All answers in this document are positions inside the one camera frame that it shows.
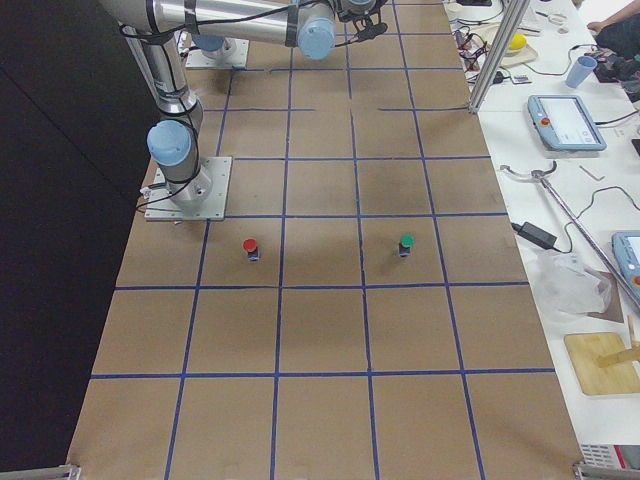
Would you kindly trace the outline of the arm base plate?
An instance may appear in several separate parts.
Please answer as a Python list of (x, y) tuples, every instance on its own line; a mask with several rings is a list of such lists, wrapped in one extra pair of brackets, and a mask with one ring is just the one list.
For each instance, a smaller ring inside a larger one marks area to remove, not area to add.
[(246, 67), (249, 42), (247, 40), (234, 39), (236, 50), (228, 57), (208, 58), (195, 45), (191, 46), (187, 51), (186, 68), (187, 69), (244, 69)]
[(156, 169), (149, 205), (143, 207), (147, 221), (222, 221), (225, 217), (232, 157), (201, 157), (198, 175), (182, 190), (167, 183), (164, 172)]

